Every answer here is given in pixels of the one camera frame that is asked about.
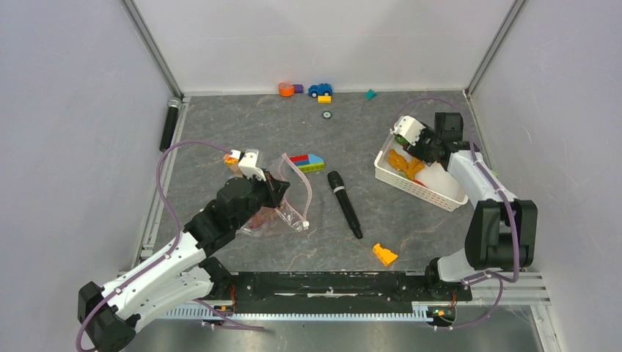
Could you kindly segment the orange red mango toy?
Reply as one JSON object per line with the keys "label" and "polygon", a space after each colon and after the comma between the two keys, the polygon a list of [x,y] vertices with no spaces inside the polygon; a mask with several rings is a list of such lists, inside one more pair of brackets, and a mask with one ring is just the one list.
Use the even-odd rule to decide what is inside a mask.
{"label": "orange red mango toy", "polygon": [[265,231],[273,227],[278,218],[278,213],[273,208],[262,208],[248,221],[248,230],[251,232]]}

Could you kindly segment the orange yellow fruit toy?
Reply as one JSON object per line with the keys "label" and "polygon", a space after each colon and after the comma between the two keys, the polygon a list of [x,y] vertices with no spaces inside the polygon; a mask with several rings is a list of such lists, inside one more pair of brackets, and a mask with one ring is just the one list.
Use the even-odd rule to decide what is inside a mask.
{"label": "orange yellow fruit toy", "polygon": [[387,158],[389,165],[396,171],[404,173],[405,177],[411,181],[416,180],[417,173],[425,168],[425,164],[417,158],[407,161],[405,157],[398,154],[396,150],[390,149]]}

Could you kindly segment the clear polka dot zip bag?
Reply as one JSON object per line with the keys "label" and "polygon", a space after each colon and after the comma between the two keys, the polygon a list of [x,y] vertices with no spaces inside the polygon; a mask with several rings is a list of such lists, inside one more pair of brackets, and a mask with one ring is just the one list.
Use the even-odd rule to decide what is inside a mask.
{"label": "clear polka dot zip bag", "polygon": [[308,212],[312,201],[312,186],[307,176],[298,169],[290,160],[287,153],[283,153],[274,160],[268,171],[276,178],[291,183],[291,187],[285,193],[282,204],[274,210],[279,218],[275,225],[262,232],[251,232],[247,223],[241,228],[241,232],[256,238],[282,233],[303,232],[310,228]]}

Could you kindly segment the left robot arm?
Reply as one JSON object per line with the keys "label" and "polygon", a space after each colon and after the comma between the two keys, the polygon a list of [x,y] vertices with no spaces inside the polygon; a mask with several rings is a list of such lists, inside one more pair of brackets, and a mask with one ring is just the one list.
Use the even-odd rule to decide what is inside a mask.
{"label": "left robot arm", "polygon": [[207,295],[225,297],[230,278],[209,273],[205,261],[262,208],[278,208],[289,188],[290,182],[269,172],[264,180],[231,178],[173,240],[143,263],[104,285],[82,286],[76,350],[84,350],[82,339],[88,336],[93,351],[121,351],[157,313]]}

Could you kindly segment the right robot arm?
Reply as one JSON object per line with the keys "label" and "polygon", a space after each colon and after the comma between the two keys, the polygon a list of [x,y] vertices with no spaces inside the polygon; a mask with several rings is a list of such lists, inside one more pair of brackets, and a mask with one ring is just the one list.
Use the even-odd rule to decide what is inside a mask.
{"label": "right robot arm", "polygon": [[504,187],[486,165],[480,149],[463,138],[459,113],[437,113],[432,127],[413,117],[400,120],[405,128],[403,150],[428,165],[439,164],[465,191],[474,213],[462,249],[440,257],[436,272],[423,282],[425,293],[442,299],[453,283],[473,285],[487,279],[517,282],[535,255],[538,209]]}

